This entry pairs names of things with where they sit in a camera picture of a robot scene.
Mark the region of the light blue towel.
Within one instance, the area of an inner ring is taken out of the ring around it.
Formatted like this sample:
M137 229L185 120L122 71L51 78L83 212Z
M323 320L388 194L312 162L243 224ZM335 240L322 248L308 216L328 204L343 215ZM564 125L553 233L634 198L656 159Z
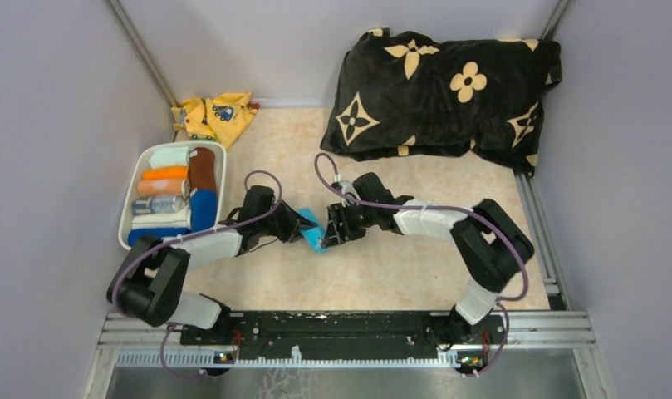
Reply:
M303 238L309 243L311 248L316 253L328 252L330 249L326 248L321 242L325 238L326 230L320 224L320 222L318 221L318 219L314 215L314 213L311 211L311 209L301 208L301 209L297 210L297 213L301 217L309 220L310 222L312 222L315 225L315 227L301 229L301 233L302 233Z

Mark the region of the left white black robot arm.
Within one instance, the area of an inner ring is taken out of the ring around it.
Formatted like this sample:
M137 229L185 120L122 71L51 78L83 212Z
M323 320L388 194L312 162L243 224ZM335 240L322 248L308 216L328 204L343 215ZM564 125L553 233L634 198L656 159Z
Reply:
M233 323L217 299L184 290L191 268L250 252L263 237L282 243L303 239L317 223L299 214L274 191L254 185L228 219L192 234L140 236L112 279L106 298L126 317L151 327L189 325L213 344L226 342Z

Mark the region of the dark blue towel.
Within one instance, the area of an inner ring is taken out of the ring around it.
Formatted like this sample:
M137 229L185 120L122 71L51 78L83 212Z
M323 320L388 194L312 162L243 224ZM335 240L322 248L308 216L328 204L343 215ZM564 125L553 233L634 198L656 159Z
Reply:
M215 225L218 214L218 196L214 190L196 189L190 193L190 231L198 232Z

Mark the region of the brown towel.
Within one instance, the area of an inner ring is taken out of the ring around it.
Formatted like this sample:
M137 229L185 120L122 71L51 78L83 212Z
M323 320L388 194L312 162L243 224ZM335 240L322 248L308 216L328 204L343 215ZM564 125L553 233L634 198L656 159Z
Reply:
M189 153L188 177L191 190L217 191L215 154L210 149L197 147Z

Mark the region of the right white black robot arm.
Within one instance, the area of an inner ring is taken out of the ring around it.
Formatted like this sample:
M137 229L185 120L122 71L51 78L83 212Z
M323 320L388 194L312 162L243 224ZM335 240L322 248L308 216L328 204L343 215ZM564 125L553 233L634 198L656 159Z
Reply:
M460 342L473 342L484 329L503 290L535 254L530 239L503 208L484 199L472 208L430 205L410 195L395 197L375 173L329 185L340 202L328 208L321 245L330 248L362 239L374 226L398 235L416 235L456 245L470 274L449 325Z

